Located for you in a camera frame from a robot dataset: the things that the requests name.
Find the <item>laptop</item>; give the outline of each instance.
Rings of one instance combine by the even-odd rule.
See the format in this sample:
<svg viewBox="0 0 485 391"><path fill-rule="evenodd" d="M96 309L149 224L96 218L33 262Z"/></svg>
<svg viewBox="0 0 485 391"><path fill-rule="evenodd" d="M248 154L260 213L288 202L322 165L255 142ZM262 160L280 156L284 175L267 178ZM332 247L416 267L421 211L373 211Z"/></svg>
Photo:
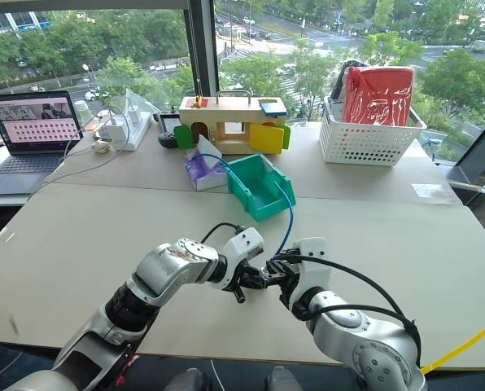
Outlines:
<svg viewBox="0 0 485 391"><path fill-rule="evenodd" d="M0 95L0 195L31 194L82 138L67 91Z"/></svg>

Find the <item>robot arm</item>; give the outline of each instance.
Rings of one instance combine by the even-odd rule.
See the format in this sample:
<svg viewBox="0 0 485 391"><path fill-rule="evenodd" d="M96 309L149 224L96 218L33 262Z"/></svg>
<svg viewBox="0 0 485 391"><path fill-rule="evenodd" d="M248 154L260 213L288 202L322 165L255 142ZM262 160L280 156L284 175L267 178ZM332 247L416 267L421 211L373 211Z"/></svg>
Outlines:
<svg viewBox="0 0 485 391"><path fill-rule="evenodd" d="M191 239L162 244L148 253L128 280L62 348L50 371L33 373L7 391L90 391L111 389L155 321L159 309L185 283L209 282L245 301L241 287L279 285L281 302L302 320L317 309L345 301L325 290L330 268L302 261L268 261L257 270L248 261L263 252L254 228L233 237L221 253ZM286 252L325 256L322 238L302 239ZM316 314L307 321L318 348L347 364L371 390L424 391L417 346L394 323L372 319L358 310Z"/></svg>

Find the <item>window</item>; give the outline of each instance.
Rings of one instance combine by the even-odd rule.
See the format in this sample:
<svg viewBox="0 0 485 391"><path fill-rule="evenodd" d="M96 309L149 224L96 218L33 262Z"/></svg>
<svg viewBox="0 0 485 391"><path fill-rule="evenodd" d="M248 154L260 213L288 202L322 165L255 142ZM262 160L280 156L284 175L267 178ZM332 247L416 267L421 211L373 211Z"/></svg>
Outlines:
<svg viewBox="0 0 485 391"><path fill-rule="evenodd" d="M128 88L170 110L195 95L184 18L182 10L12 13L15 27L0 32L0 94L64 89L99 112L124 108ZM4 21L0 14L0 29Z"/></svg>
<svg viewBox="0 0 485 391"><path fill-rule="evenodd" d="M289 122L320 121L344 60L412 66L412 106L429 128L419 141L436 160L456 162L485 128L485 2L478 3L216 0L221 89L279 96Z"/></svg>

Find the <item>black cable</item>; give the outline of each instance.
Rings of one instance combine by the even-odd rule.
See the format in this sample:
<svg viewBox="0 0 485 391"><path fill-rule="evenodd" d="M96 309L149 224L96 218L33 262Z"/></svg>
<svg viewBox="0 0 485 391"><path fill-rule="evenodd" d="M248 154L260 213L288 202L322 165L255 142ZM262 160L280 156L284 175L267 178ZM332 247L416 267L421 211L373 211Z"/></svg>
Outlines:
<svg viewBox="0 0 485 391"><path fill-rule="evenodd" d="M344 305L330 305L329 307L321 307L315 310L314 312L308 315L308 320L311 320L318 315L325 314L326 312L330 311L337 311L337 310L362 310L362 311L371 311L371 312L378 312L380 314L384 314L390 316L396 320L399 320L404 325L405 331L413 338L414 343L416 344L417 349L417 358L416 358L416 365L420 367L420 357L422 356L422 339L420 337L420 332L416 327L414 322L408 320L404 316L397 314L391 310L386 310L382 307L377 307L375 305L362 305L362 304L344 304Z"/></svg>
<svg viewBox="0 0 485 391"><path fill-rule="evenodd" d="M349 273L350 275L354 275L358 279L361 279L362 281L364 281L365 283L369 284L371 287L376 289L382 296L385 297L385 299L389 302L389 304L392 306L392 308L395 310L395 312L398 315L404 316L404 313L401 310L401 308L396 304L395 300L391 297L391 295L389 295L389 293L386 292L384 288L382 288L380 285L375 283L369 277L347 266L343 266L343 265L340 265L339 263L334 263L332 261L326 261L325 259L308 257L305 255L295 255L295 254L278 254L273 256L272 259L285 260L285 261L297 261L296 263L300 263L301 261L310 261L310 262L320 263L321 265L334 267L335 269L339 269L341 271L345 271L346 273Z"/></svg>
<svg viewBox="0 0 485 391"><path fill-rule="evenodd" d="M217 224L216 226L214 226L203 238L203 240L201 240L201 243L204 243L207 241L207 239L210 237L211 234L213 234L217 228L219 228L220 226L231 226L232 228L235 229L235 232L238 233L238 231L241 230L241 226L236 226L235 224L232 224L231 222L220 222L219 224Z"/></svg>

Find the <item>red bag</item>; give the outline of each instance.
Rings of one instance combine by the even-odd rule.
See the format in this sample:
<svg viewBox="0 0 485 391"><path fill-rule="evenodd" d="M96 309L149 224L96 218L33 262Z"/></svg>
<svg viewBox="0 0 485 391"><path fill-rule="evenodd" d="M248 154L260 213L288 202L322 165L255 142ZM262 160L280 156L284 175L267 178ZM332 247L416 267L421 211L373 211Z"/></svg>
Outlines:
<svg viewBox="0 0 485 391"><path fill-rule="evenodd" d="M407 67L349 67L343 120L405 126L411 109L414 71Z"/></svg>

